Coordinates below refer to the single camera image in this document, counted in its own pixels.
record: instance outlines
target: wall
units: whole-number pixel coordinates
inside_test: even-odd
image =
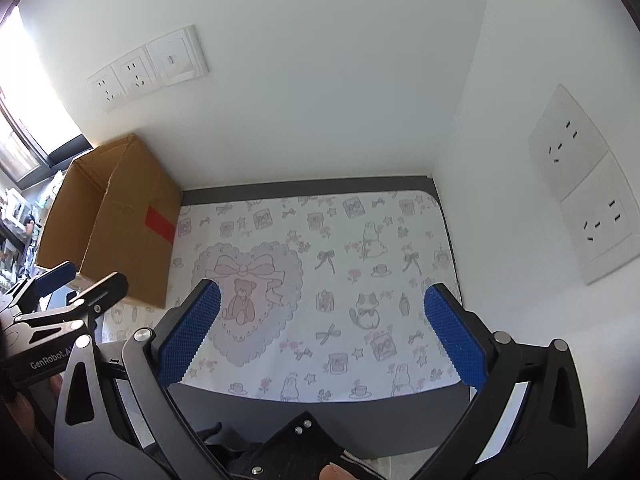
[[[141,134],[185,188],[424,174],[462,95],[486,0],[22,0],[88,139]],[[86,78],[189,23],[211,73],[104,117]]]
[[[620,0],[488,0],[434,179],[465,305],[492,330],[569,342],[593,460],[640,394],[640,260],[582,284],[527,137],[558,83],[602,131],[640,197],[640,34]]]

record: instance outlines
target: red tape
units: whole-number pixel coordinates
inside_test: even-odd
[[[164,216],[162,216],[151,206],[149,206],[146,210],[145,225],[173,245],[175,225],[169,222]]]

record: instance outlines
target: white patterned tablecloth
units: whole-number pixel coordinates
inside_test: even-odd
[[[460,298],[437,202],[421,191],[277,198],[180,211],[167,307],[203,278],[221,312],[182,379],[290,402],[381,399],[459,381],[423,312],[443,282]],[[163,310],[118,304],[104,341]]]

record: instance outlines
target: open cardboard box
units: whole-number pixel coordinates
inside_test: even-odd
[[[71,261],[86,288],[117,270],[129,302],[164,308],[182,192],[130,134],[71,163],[44,225],[36,264]]]

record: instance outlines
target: silver screw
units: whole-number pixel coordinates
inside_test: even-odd
[[[84,348],[85,346],[88,346],[90,342],[91,337],[87,334],[82,334],[78,339],[76,339],[76,346],[78,348]]]
[[[556,350],[559,350],[561,352],[566,352],[569,349],[569,345],[562,339],[556,339],[554,341],[554,346],[556,347]]]
[[[494,339],[502,345],[506,345],[511,342],[511,336],[506,332],[496,332],[494,334]]]
[[[148,328],[141,328],[140,330],[137,330],[136,333],[133,335],[133,339],[135,339],[139,343],[145,342],[150,337],[151,337],[151,330],[149,330]]]

